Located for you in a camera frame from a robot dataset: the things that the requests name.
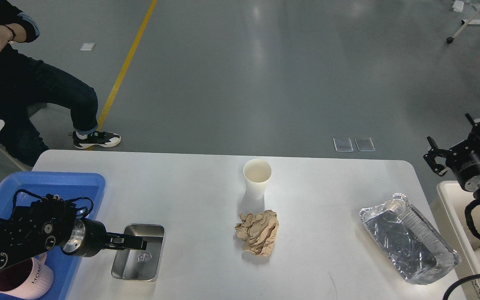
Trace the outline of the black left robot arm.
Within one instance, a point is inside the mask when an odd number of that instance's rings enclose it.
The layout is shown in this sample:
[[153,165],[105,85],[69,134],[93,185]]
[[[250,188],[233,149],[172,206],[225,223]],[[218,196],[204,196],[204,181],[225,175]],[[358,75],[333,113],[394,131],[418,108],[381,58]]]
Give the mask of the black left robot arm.
[[84,258],[101,250],[146,250],[142,237],[107,232],[103,223],[89,219],[94,203],[78,207],[82,199],[17,190],[10,218],[0,218],[0,270],[56,247],[65,255]]

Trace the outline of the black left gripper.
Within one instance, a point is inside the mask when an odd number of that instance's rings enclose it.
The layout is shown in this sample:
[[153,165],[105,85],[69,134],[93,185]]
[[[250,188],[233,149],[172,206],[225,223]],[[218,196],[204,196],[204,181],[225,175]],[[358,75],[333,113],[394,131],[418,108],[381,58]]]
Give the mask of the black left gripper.
[[68,241],[61,246],[64,254],[85,258],[103,249],[147,250],[147,241],[131,234],[107,233],[103,223],[81,218],[74,221]]

